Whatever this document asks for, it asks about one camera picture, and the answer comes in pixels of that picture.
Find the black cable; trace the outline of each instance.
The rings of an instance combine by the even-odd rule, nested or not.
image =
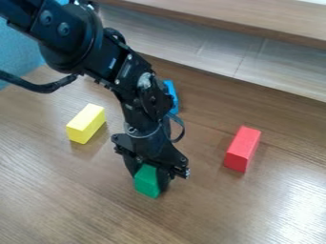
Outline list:
[[[68,75],[58,81],[55,81],[55,82],[37,85],[37,84],[33,84],[27,80],[24,80],[14,74],[0,70],[0,80],[7,81],[8,83],[11,83],[11,84],[16,85],[21,88],[24,88],[31,92],[39,92],[39,93],[55,92],[59,88],[64,87],[64,86],[70,84],[72,81],[76,80],[77,77],[78,77],[78,74],[71,74],[71,75]]]
[[[115,36],[118,41],[122,42],[123,44],[126,44],[126,39],[119,30],[107,27],[104,29],[104,35],[108,37]]]
[[[168,112],[167,116],[173,120],[175,123],[177,123],[178,125],[181,126],[182,131],[180,133],[180,135],[176,138],[176,139],[171,139],[171,136],[167,133],[166,128],[164,127],[164,124],[161,123],[161,126],[163,127],[163,132],[165,133],[165,135],[167,136],[167,138],[172,142],[172,143],[177,143],[178,141],[180,141],[183,136],[186,133],[186,127],[185,124],[183,123],[183,120],[181,118],[179,118],[178,116],[176,116],[175,114]]]

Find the blue block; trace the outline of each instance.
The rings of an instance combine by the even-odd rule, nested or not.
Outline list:
[[[178,114],[179,113],[179,99],[177,98],[173,81],[165,80],[165,81],[163,81],[163,83],[168,87],[169,94],[173,97],[173,108],[170,110],[170,113]]]

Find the wall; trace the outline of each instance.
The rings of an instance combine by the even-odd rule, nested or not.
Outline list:
[[[58,2],[65,4],[68,0]],[[7,27],[6,20],[0,18],[0,69],[23,75],[43,63],[36,42]],[[0,80],[0,90],[7,84]]]

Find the robotic arm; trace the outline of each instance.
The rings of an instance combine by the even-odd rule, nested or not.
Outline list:
[[[155,167],[157,184],[165,191],[171,179],[189,176],[188,159],[173,146],[169,113],[173,98],[149,64],[126,45],[125,38],[110,28],[103,29],[95,11],[86,5],[59,5],[54,0],[10,0],[0,5],[0,15],[10,27],[39,43],[48,65],[69,73],[65,79],[34,85],[0,71],[0,79],[34,92],[54,92],[77,75],[89,75],[111,90],[121,103],[125,133],[114,134],[115,151],[124,158],[132,176],[144,164]]]

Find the toy block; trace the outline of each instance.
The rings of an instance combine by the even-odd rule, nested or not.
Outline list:
[[[160,195],[155,167],[143,164],[133,180],[134,187],[139,193],[150,198],[157,198]]]
[[[105,121],[104,108],[90,103],[68,123],[68,138],[86,144]]]
[[[169,94],[173,97],[173,107],[170,110],[172,114],[179,113],[179,99],[177,98],[176,91],[172,80],[166,80],[163,82],[167,87]]]
[[[226,152],[224,166],[245,173],[254,157],[260,135],[258,130],[241,126]]]

